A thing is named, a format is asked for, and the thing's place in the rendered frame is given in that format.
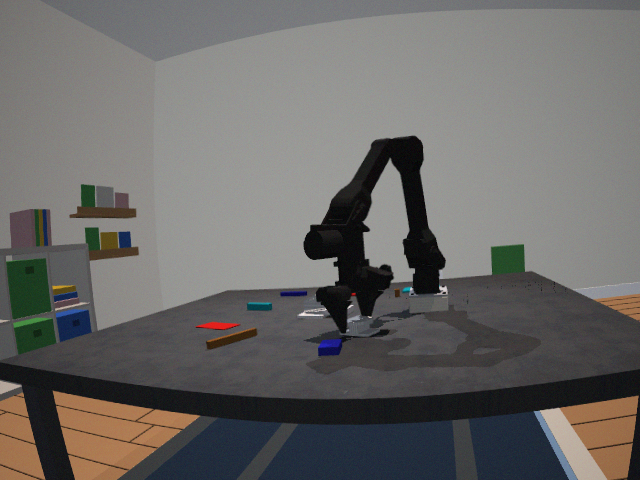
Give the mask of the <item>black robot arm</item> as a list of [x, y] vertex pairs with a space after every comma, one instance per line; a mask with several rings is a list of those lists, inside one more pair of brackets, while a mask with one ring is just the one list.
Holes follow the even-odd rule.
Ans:
[[[370, 228], [363, 221], [369, 214], [372, 190], [391, 159], [404, 190], [409, 233], [402, 243], [409, 268], [415, 268], [413, 290], [415, 294], [440, 293], [439, 270], [445, 268], [446, 259], [428, 226], [419, 171], [424, 161], [421, 140], [415, 135], [377, 139], [368, 152], [352, 182], [331, 200], [321, 225], [310, 225], [303, 242], [306, 255], [319, 260], [365, 254], [363, 232], [370, 232]], [[371, 267], [369, 260], [365, 266], [360, 261], [355, 286], [365, 283], [386, 290], [393, 275], [391, 266], [378, 269]]]

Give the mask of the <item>brown flat bar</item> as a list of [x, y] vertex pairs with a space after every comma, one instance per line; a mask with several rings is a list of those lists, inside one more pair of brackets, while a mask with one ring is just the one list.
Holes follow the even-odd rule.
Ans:
[[251, 338], [257, 335], [257, 331], [256, 328], [253, 329], [247, 329], [244, 330], [242, 332], [239, 333], [233, 333], [227, 336], [222, 336], [216, 339], [211, 339], [209, 341], [206, 341], [206, 347], [207, 349], [213, 349], [213, 348], [218, 348], [222, 345], [228, 345], [230, 343], [233, 342], [238, 342], [240, 340], [243, 340], [245, 338]]

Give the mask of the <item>blue rectangular block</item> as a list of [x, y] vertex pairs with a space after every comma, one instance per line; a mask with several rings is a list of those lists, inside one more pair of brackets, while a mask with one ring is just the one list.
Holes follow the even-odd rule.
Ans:
[[322, 340], [318, 347], [318, 355], [339, 355], [342, 348], [342, 339]]

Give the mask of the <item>cyan rectangular bar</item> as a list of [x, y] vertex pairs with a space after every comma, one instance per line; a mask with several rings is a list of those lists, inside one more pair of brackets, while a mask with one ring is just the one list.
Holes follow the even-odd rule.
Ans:
[[272, 303], [257, 303], [250, 302], [247, 303], [247, 310], [271, 310]]

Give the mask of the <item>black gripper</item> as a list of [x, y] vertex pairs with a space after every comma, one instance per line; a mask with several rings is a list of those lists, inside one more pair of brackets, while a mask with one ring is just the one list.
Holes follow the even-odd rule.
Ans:
[[[365, 254], [357, 256], [338, 256], [334, 267], [338, 267], [339, 281], [335, 286], [319, 288], [316, 292], [316, 301], [324, 305], [339, 328], [339, 332], [346, 333], [347, 312], [353, 301], [352, 293], [356, 293], [356, 300], [362, 316], [372, 317], [377, 298], [384, 293], [376, 287], [363, 283], [355, 286], [357, 265], [363, 261], [366, 264]], [[369, 260], [370, 261], [370, 260]]]

